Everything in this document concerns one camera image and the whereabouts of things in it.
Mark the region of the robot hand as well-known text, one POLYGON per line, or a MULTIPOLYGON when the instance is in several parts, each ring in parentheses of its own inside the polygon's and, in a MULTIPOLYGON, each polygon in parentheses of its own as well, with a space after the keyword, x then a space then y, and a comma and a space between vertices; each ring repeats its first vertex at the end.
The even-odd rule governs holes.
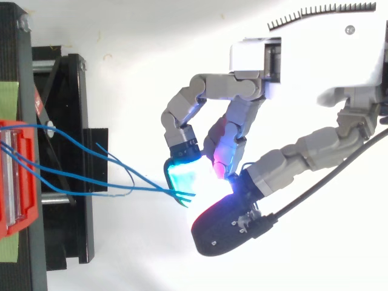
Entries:
POLYGON ((197 251, 218 256, 268 232, 374 143, 387 124, 387 18, 374 2, 308 6, 230 48, 229 72, 195 75, 161 115, 172 190, 208 199, 191 225, 197 251), (237 171, 263 103, 311 93, 339 102, 336 126, 237 171))

